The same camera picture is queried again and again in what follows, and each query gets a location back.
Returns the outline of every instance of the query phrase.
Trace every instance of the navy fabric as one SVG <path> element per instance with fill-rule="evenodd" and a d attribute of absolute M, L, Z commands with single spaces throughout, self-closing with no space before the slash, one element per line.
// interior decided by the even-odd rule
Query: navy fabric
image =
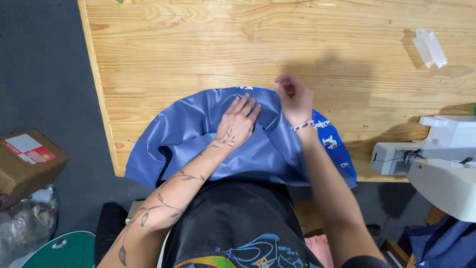
<path fill-rule="evenodd" d="M 134 145 L 125 177 L 151 188 L 156 187 L 157 180 L 170 178 L 209 145 L 226 109 L 236 96 L 246 93 L 262 105 L 253 134 L 223 161 L 209 180 L 239 177 L 308 186 L 301 143 L 281 112 L 278 95 L 251 87 L 201 91 L 159 113 Z M 319 139 L 337 169 L 347 185 L 355 187 L 357 176 L 336 128 L 315 110 L 313 119 Z"/>
<path fill-rule="evenodd" d="M 468 268 L 476 264 L 476 224 L 446 216 L 431 226 L 406 227 L 420 268 Z"/>

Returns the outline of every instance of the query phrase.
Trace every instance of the sewing machine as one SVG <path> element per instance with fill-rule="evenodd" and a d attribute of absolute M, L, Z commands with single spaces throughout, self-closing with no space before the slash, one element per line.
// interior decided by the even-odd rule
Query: sewing machine
<path fill-rule="evenodd" d="M 371 165 L 383 175 L 407 175 L 415 189 L 449 215 L 476 222 L 476 116 L 422 116 L 428 137 L 377 143 Z"/>

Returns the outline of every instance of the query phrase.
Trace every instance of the black t-shirt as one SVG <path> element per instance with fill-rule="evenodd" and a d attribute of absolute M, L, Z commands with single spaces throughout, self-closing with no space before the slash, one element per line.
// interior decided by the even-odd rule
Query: black t-shirt
<path fill-rule="evenodd" d="M 286 186 L 207 182 L 172 228 L 164 268 L 323 267 L 306 247 Z M 345 268 L 388 268 L 369 256 Z"/>

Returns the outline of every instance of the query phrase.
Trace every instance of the beaded bracelet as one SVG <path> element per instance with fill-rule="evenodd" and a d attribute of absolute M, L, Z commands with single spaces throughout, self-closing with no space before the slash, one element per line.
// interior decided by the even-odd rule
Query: beaded bracelet
<path fill-rule="evenodd" d="M 291 127 L 291 129 L 295 132 L 298 129 L 301 129 L 305 126 L 310 126 L 310 125 L 314 125 L 314 120 L 307 120 L 305 123 Z"/>

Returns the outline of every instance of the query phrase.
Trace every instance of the black floor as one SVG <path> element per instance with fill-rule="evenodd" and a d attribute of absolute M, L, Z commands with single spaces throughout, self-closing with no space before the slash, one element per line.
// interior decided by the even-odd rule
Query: black floor
<path fill-rule="evenodd" d="M 0 1 L 0 135 L 36 128 L 70 157 L 55 180 L 56 235 L 94 232 L 101 206 L 129 209 L 152 189 L 114 176 L 75 0 Z M 410 184 L 359 183 L 353 190 L 368 224 L 398 239 L 429 209 Z M 308 188 L 291 188 L 309 200 Z"/>

